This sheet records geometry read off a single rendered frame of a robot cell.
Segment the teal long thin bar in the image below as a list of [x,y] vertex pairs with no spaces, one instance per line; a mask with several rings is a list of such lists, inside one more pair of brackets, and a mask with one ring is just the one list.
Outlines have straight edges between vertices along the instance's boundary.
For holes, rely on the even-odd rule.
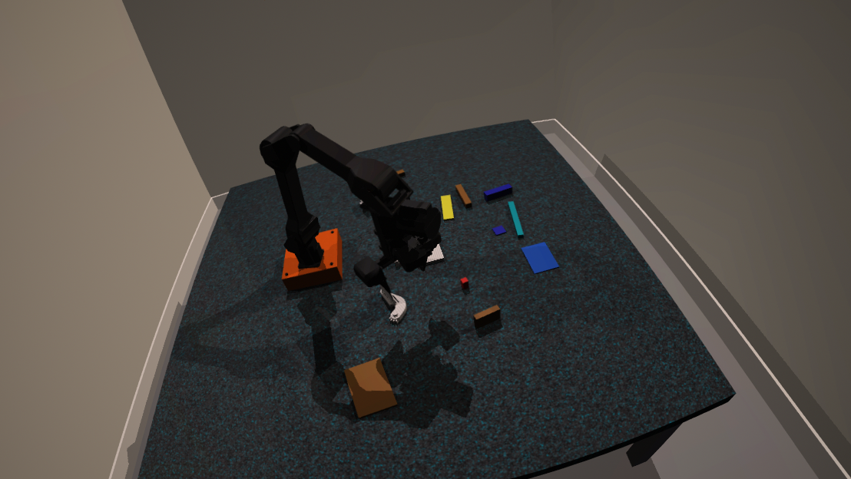
[[522,231],[522,228],[521,228],[520,220],[518,218],[517,210],[515,210],[514,201],[508,202],[508,209],[510,210],[512,221],[513,221],[514,226],[515,226],[515,233],[517,233],[518,238],[525,237],[525,234],[523,234],[523,231]]

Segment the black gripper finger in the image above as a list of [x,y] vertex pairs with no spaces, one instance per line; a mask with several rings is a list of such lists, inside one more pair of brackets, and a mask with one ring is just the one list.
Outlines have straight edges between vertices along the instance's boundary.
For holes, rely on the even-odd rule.
[[389,285],[388,285],[388,283],[387,283],[387,281],[386,281],[386,278],[385,278],[385,277],[384,277],[384,279],[382,279],[382,281],[380,281],[380,282],[378,282],[377,284],[375,284],[375,286],[377,286],[377,285],[379,285],[379,284],[380,284],[380,285],[381,285],[381,286],[382,286],[382,287],[383,287],[383,288],[384,288],[384,289],[385,289],[388,293],[391,293],[391,289],[389,289]]
[[[433,248],[433,249],[435,249],[437,246],[438,246],[438,245],[434,246],[434,248]],[[419,268],[420,268],[420,269],[424,272],[424,270],[425,270],[425,268],[426,268],[426,263],[425,263],[425,265],[420,266]]]

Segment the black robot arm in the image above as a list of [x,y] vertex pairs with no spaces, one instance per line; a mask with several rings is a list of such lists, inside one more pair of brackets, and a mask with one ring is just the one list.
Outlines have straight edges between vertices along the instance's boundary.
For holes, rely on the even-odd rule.
[[[295,167],[300,151],[348,183],[350,192],[362,201],[359,208],[370,210],[377,233],[408,234],[389,246],[389,255],[396,257],[406,272],[426,264],[441,225],[440,211],[429,202],[410,200],[413,190],[394,168],[357,157],[308,123],[282,126],[260,144],[263,162],[274,169],[288,213],[284,246],[295,253],[299,269],[320,267],[324,252],[315,238],[320,234],[320,222],[307,212]],[[394,189],[399,192],[388,197]]]

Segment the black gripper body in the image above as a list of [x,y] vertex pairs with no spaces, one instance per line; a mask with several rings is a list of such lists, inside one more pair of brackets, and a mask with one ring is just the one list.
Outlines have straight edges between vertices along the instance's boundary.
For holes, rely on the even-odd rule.
[[[378,246],[379,249],[382,250],[383,256],[378,258],[376,261],[372,260],[369,256],[367,256],[367,258],[357,262],[354,265],[356,275],[367,287],[373,287],[375,284],[382,281],[382,279],[384,279],[382,269],[385,269],[387,266],[389,266],[389,264],[392,264],[397,261],[396,257],[393,257],[392,259],[392,257],[389,255],[389,246],[399,242],[404,237],[408,236],[408,234],[400,233],[400,231],[397,231],[397,233],[394,234],[381,235],[377,233],[376,229],[375,234],[378,236],[380,243]],[[432,239],[433,248],[434,246],[441,243],[441,241],[441,235],[438,231],[438,235],[436,235]]]

